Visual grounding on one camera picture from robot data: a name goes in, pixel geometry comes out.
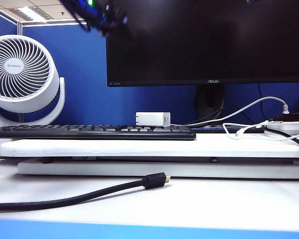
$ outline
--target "white cable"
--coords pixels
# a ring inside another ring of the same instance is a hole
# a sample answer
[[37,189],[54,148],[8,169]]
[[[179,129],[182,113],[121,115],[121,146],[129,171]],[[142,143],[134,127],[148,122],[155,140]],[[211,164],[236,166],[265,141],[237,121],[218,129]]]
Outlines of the white cable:
[[[257,127],[257,126],[264,126],[264,125],[279,125],[280,123],[268,123],[267,121],[265,122],[262,122],[262,123],[259,123],[259,124],[254,124],[254,125],[246,125],[246,124],[239,124],[239,123],[223,123],[223,127],[224,127],[224,130],[226,131],[226,134],[229,138],[232,138],[232,139],[265,139],[265,140],[271,140],[271,141],[285,141],[285,140],[290,140],[290,139],[294,139],[294,138],[298,138],[299,137],[299,134],[297,135],[293,135],[293,136],[290,136],[290,137],[284,137],[284,138],[264,138],[264,137],[255,137],[255,136],[241,136],[241,135],[238,135],[238,136],[232,136],[226,125],[234,125],[234,126],[242,126],[242,127],[245,127],[245,128],[242,128],[244,131],[249,129],[249,128],[253,128],[253,127]],[[294,122],[285,122],[284,124],[299,124],[299,123],[294,123]]]
[[288,111],[288,105],[287,103],[280,99],[280,98],[277,98],[277,97],[273,97],[273,96],[267,96],[267,97],[263,97],[263,98],[260,98],[252,103],[250,103],[249,105],[241,108],[240,110],[226,116],[226,117],[223,117],[223,118],[220,118],[220,119],[212,119],[212,120],[208,120],[208,121],[205,121],[205,122],[200,122],[200,123],[192,123],[192,124],[186,124],[186,125],[183,125],[183,124],[171,124],[173,126],[197,126],[197,125],[201,125],[201,124],[204,124],[204,123],[211,123],[211,122],[217,122],[217,121],[222,121],[222,120],[226,120],[232,116],[235,116],[236,114],[239,114],[240,112],[248,109],[249,107],[253,106],[254,104],[260,102],[260,101],[263,101],[263,100],[269,100],[269,99],[272,99],[272,100],[277,100],[277,101],[280,101],[284,104],[284,110],[283,110],[283,114],[289,114],[289,111]]

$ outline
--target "usb charger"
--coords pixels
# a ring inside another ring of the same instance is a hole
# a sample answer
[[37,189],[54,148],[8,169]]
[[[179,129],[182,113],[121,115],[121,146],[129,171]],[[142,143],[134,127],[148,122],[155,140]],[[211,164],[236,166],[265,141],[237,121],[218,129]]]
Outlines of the usb charger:
[[170,112],[136,112],[135,117],[136,126],[170,126]]

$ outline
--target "black keyboard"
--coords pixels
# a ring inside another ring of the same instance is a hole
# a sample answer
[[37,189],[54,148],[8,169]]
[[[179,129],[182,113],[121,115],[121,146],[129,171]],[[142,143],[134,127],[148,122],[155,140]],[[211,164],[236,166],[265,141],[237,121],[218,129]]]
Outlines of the black keyboard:
[[126,125],[19,125],[0,127],[0,138],[194,140],[188,127]]

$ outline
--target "computer monitor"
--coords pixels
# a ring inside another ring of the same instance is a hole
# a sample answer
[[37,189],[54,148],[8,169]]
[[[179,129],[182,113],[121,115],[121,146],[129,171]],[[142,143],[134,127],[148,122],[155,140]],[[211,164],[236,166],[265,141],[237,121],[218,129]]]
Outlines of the computer monitor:
[[299,0],[114,0],[108,86],[299,82]]

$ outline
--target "asus logo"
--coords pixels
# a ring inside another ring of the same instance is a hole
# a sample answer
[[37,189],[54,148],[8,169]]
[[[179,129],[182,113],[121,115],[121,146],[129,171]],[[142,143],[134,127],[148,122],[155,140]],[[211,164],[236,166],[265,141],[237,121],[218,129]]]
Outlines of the asus logo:
[[219,80],[208,80],[207,83],[219,83]]

